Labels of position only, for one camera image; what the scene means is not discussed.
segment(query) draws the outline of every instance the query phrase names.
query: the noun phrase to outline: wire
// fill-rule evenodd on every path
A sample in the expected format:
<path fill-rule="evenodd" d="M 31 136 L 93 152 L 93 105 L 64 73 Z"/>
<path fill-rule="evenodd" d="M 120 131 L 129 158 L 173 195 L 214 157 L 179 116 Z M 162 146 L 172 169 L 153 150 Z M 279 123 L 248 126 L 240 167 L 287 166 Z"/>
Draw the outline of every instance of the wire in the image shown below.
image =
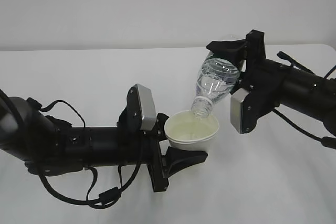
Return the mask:
<path fill-rule="evenodd" d="M 127 182 L 125 183 L 125 185 L 123 185 L 120 190 L 123 192 L 125 191 L 131 184 L 132 182 L 134 181 L 135 177 L 137 176 L 138 172 L 139 172 L 139 169 L 140 169 L 140 166 L 141 166 L 141 162 L 142 162 L 142 155 L 143 155 L 143 139 L 140 139 L 140 151 L 139 151 L 139 157 L 138 157 L 138 160 L 136 162 L 136 165 L 135 165 L 135 168 L 134 168 L 134 171 L 131 175 L 131 177 L 127 180 Z"/>
<path fill-rule="evenodd" d="M 118 174 L 119 174 L 119 181 L 120 181 L 120 188 L 122 187 L 122 176 L 121 176 L 121 167 L 123 165 L 118 165 Z"/>
<path fill-rule="evenodd" d="M 91 183 L 91 186 L 88 190 L 88 192 L 86 193 L 86 197 L 85 197 L 85 200 L 86 201 L 89 201 L 89 194 L 91 192 L 91 190 L 93 189 L 93 187 L 96 185 L 97 183 L 97 179 L 98 179 L 98 172 L 97 172 L 97 169 L 93 168 L 93 167 L 88 167 L 88 170 L 92 171 L 92 174 L 93 174 L 93 181 Z"/>
<path fill-rule="evenodd" d="M 127 180 L 127 182 L 125 183 L 125 185 L 122 185 L 122 176 L 121 176 L 121 167 L 122 165 L 119 165 L 118 166 L 118 174 L 119 174 L 119 180 L 120 180 L 120 194 L 125 191 L 131 184 L 132 182 L 134 181 L 135 177 L 137 176 L 138 172 L 139 172 L 139 169 L 140 169 L 140 166 L 141 166 L 141 162 L 142 162 L 142 155 L 143 155 L 143 140 L 140 140 L 140 146 L 139 146 L 139 157 L 138 157 L 138 160 L 136 162 L 136 165 L 135 165 L 135 168 L 134 168 L 134 171 L 131 175 L 131 177 Z M 113 206 L 115 203 L 117 203 L 117 201 L 120 199 L 120 197 L 106 205 L 96 205 L 96 204 L 89 204 L 90 207 L 94 208 L 94 209 L 106 209 L 106 208 L 109 208 L 111 206 Z"/>
<path fill-rule="evenodd" d="M 6 106 L 9 108 L 9 110 L 11 111 L 11 113 L 13 114 L 13 117 L 15 119 L 15 121 L 17 122 L 18 125 L 18 130 L 19 133 L 22 134 L 22 137 L 25 141 L 25 144 L 27 146 L 27 149 L 30 153 L 30 155 L 32 156 L 32 160 L 33 163 L 36 167 L 37 170 L 37 174 L 38 177 L 40 178 L 44 188 L 51 194 L 53 195 L 55 198 L 64 201 L 66 203 L 72 204 L 72 205 L 78 205 L 78 206 L 86 206 L 89 204 L 97 204 L 100 203 L 101 200 L 100 199 L 94 199 L 94 200 L 77 200 L 77 199 L 71 199 L 68 198 L 60 193 L 58 193 L 57 191 L 55 191 L 52 186 L 50 185 L 50 183 L 48 182 L 43 169 L 41 168 L 38 158 L 37 158 L 37 154 L 35 153 L 34 148 L 32 147 L 32 143 L 30 141 L 30 136 L 29 134 L 25 134 L 26 133 L 26 125 L 19 113 L 19 111 L 17 110 L 15 104 L 11 101 L 11 99 L 0 89 L 0 99 L 2 99 L 4 101 L 4 103 L 6 104 Z"/>
<path fill-rule="evenodd" d="M 290 126 L 292 126 L 294 129 L 296 129 L 297 131 L 301 132 L 302 134 L 321 142 L 322 139 L 318 136 L 315 136 L 307 131 L 305 131 L 304 129 L 302 129 L 301 127 L 297 126 L 296 124 L 294 124 L 288 117 L 286 117 L 284 114 L 282 114 L 281 112 L 279 112 L 276 109 L 273 109 L 273 112 L 276 113 L 279 117 L 281 117 L 282 119 L 284 119 Z"/>
<path fill-rule="evenodd" d="M 324 80 L 326 80 L 334 71 L 336 70 L 336 65 L 329 70 L 329 72 L 323 77 Z"/>
<path fill-rule="evenodd" d="M 41 112 L 48 112 L 59 102 L 68 105 L 79 116 L 79 118 L 82 120 L 84 128 L 86 127 L 84 118 L 77 112 L 77 110 L 75 110 L 75 108 L 73 106 L 71 106 L 68 102 L 66 102 L 64 100 L 56 100 L 56 101 L 52 102 L 51 104 L 49 104 L 48 106 L 46 106 L 45 108 L 41 108 L 40 111 Z"/>

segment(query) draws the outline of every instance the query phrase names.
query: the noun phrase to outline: bottle mouth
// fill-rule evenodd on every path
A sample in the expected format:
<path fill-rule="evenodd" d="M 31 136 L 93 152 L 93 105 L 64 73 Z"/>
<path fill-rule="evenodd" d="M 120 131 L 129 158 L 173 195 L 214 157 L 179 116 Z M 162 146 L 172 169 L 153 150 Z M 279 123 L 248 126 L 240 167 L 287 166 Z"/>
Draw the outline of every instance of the bottle mouth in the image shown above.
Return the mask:
<path fill-rule="evenodd" d="M 207 97 L 195 97 L 191 107 L 197 118 L 207 118 L 212 111 L 213 103 Z"/>

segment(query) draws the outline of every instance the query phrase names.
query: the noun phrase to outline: white background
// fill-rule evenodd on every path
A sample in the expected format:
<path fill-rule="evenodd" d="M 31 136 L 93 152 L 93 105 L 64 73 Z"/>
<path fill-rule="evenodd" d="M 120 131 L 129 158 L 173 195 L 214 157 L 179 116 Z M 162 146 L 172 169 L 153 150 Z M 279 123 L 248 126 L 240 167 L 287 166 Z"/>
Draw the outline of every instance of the white background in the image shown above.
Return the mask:
<path fill-rule="evenodd" d="M 268 44 L 336 47 L 335 0 L 0 0 L 0 50 L 205 46 L 266 32 Z"/>
<path fill-rule="evenodd" d="M 267 46 L 267 57 L 279 60 L 278 50 L 318 75 L 335 64 L 336 53 L 326 45 Z M 128 89 L 137 82 L 152 90 L 158 112 L 189 109 L 206 54 L 205 48 L 0 52 L 0 87 L 43 105 L 64 99 L 88 126 L 115 126 Z M 0 223 L 334 224 L 336 150 L 272 113 L 259 119 L 251 133 L 239 135 L 230 125 L 229 106 L 226 97 L 215 107 L 221 127 L 204 164 L 172 176 L 165 193 L 153 193 L 142 165 L 120 201 L 103 211 L 53 198 L 22 161 L 0 151 Z M 279 110 L 311 133 L 328 135 L 321 122 L 284 106 Z M 62 104 L 48 114 L 82 125 Z M 133 169 L 122 169 L 125 180 Z M 91 181 L 90 171 L 50 179 L 56 190 L 77 199 L 85 198 Z M 116 167 L 100 168 L 92 198 L 118 184 Z"/>

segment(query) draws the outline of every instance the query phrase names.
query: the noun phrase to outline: water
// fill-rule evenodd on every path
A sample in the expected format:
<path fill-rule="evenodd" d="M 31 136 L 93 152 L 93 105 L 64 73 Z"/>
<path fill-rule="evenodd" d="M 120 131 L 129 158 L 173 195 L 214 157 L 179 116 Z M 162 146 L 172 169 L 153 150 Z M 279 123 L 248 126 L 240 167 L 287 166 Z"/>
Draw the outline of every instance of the water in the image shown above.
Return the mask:
<path fill-rule="evenodd" d="M 211 77 L 200 78 L 196 84 L 196 94 L 198 96 L 209 98 L 213 104 L 226 97 L 234 84 L 228 84 L 225 81 L 218 81 Z"/>
<path fill-rule="evenodd" d="M 201 120 L 184 122 L 176 125 L 171 130 L 171 137 L 180 141 L 196 140 L 212 134 L 212 129 Z"/>
<path fill-rule="evenodd" d="M 229 61 L 206 59 L 198 72 L 196 97 L 192 105 L 194 114 L 201 118 L 208 117 L 214 104 L 230 93 L 239 74 L 240 71 Z"/>

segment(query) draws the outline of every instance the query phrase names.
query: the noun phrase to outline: black cable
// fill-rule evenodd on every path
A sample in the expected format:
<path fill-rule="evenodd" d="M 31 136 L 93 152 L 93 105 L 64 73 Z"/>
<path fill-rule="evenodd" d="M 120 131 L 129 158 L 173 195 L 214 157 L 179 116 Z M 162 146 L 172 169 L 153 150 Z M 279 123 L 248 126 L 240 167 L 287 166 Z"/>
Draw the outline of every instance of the black cable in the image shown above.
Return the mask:
<path fill-rule="evenodd" d="M 50 183 L 48 182 L 43 169 L 41 168 L 41 166 L 39 165 L 39 161 L 37 158 L 37 154 L 35 153 L 34 148 L 32 147 L 32 144 L 30 142 L 30 136 L 29 134 L 25 134 L 26 133 L 26 125 L 19 113 L 19 111 L 17 110 L 17 108 L 15 107 L 14 103 L 10 100 L 10 98 L 0 89 L 0 99 L 2 99 L 4 101 L 4 103 L 6 104 L 6 106 L 9 108 L 9 110 L 11 111 L 11 113 L 13 114 L 13 117 L 15 119 L 15 121 L 17 122 L 18 125 L 18 130 L 19 133 L 22 135 L 26 147 L 30 153 L 30 155 L 32 156 L 32 160 L 33 163 L 36 167 L 37 170 L 37 174 L 38 177 L 40 178 L 44 188 L 51 194 L 53 195 L 55 198 L 64 201 L 66 203 L 72 204 L 72 205 L 79 205 L 79 206 L 86 206 L 88 204 L 98 204 L 101 202 L 100 199 L 95 199 L 95 200 L 76 200 L 76 199 L 71 199 L 68 198 L 60 193 L 58 193 L 57 191 L 55 191 L 52 186 L 50 185 Z"/>
<path fill-rule="evenodd" d="M 302 65 L 301 63 L 297 62 L 296 60 L 294 60 L 292 57 L 290 57 L 288 54 L 282 52 L 282 51 L 279 51 L 277 56 L 280 58 L 280 59 L 283 59 L 283 60 L 287 60 L 291 63 L 291 67 L 293 66 L 296 66 L 297 68 L 307 72 L 307 73 L 311 73 L 311 74 L 314 74 L 313 71 L 311 71 L 309 68 L 306 68 L 304 65 Z"/>
<path fill-rule="evenodd" d="M 140 166 L 141 166 L 141 162 L 142 162 L 142 155 L 143 155 L 143 141 L 144 140 L 142 140 L 142 139 L 140 140 L 139 157 L 138 157 L 138 160 L 136 162 L 134 171 L 133 171 L 131 177 L 125 183 L 125 185 L 122 185 L 121 165 L 118 166 L 119 180 L 120 180 L 120 184 L 121 184 L 120 185 L 121 188 L 119 189 L 120 195 L 121 195 L 121 193 L 123 191 L 125 191 L 132 184 L 132 182 L 134 181 L 135 177 L 137 176 L 137 174 L 139 172 L 139 169 L 140 169 Z M 120 195 L 119 195 L 119 198 L 117 198 L 116 200 L 114 200 L 114 201 L 112 201 L 112 202 L 110 202 L 108 204 L 105 204 L 105 205 L 89 204 L 89 206 L 92 207 L 92 208 L 94 208 L 94 209 L 106 209 L 106 208 L 109 208 L 109 207 L 113 206 L 115 203 L 117 203 L 117 201 L 120 199 Z"/>
<path fill-rule="evenodd" d="M 93 167 L 88 167 L 87 168 L 88 170 L 92 171 L 92 174 L 93 174 L 93 181 L 91 183 L 91 186 L 88 190 L 88 192 L 86 193 L 86 197 L 85 197 L 85 200 L 86 201 L 89 201 L 89 194 L 91 192 L 91 190 L 93 189 L 93 187 L 96 185 L 97 183 L 97 179 L 98 179 L 98 172 L 97 172 L 97 169 L 93 168 Z"/>
<path fill-rule="evenodd" d="M 125 191 L 131 184 L 132 182 L 134 181 L 135 177 L 137 176 L 138 172 L 139 172 L 139 169 L 140 169 L 140 166 L 141 166 L 141 162 L 142 162 L 142 155 L 143 155 L 143 139 L 140 139 L 140 151 L 139 151 L 139 157 L 138 157 L 138 160 L 136 162 L 136 165 L 135 165 L 135 168 L 134 168 L 134 171 L 131 175 L 131 177 L 127 180 L 127 182 L 125 183 L 125 185 L 123 185 L 120 190 L 123 192 Z"/>
<path fill-rule="evenodd" d="M 336 65 L 329 70 L 329 72 L 323 77 L 323 80 L 326 80 L 334 71 L 336 70 Z"/>
<path fill-rule="evenodd" d="M 120 182 L 120 188 L 122 187 L 122 176 L 121 176 L 121 167 L 123 165 L 118 165 L 118 174 L 119 174 L 119 182 Z"/>
<path fill-rule="evenodd" d="M 86 127 L 84 118 L 77 112 L 77 110 L 75 110 L 75 108 L 73 106 L 71 106 L 68 102 L 66 102 L 64 100 L 56 100 L 56 101 L 52 102 L 51 104 L 49 104 L 48 106 L 46 106 L 45 108 L 41 108 L 40 111 L 41 112 L 48 112 L 59 102 L 68 105 L 79 116 L 79 118 L 82 120 L 84 128 Z"/>
<path fill-rule="evenodd" d="M 284 119 L 290 126 L 292 126 L 294 129 L 296 129 L 297 131 L 301 132 L 302 134 L 321 142 L 322 139 L 318 136 L 315 136 L 307 131 L 305 131 L 304 129 L 300 128 L 299 126 L 297 126 L 296 124 L 294 124 L 288 117 L 286 117 L 284 114 L 282 114 L 281 112 L 279 112 L 276 109 L 273 109 L 273 112 L 276 113 L 279 117 L 281 117 L 282 119 Z"/>

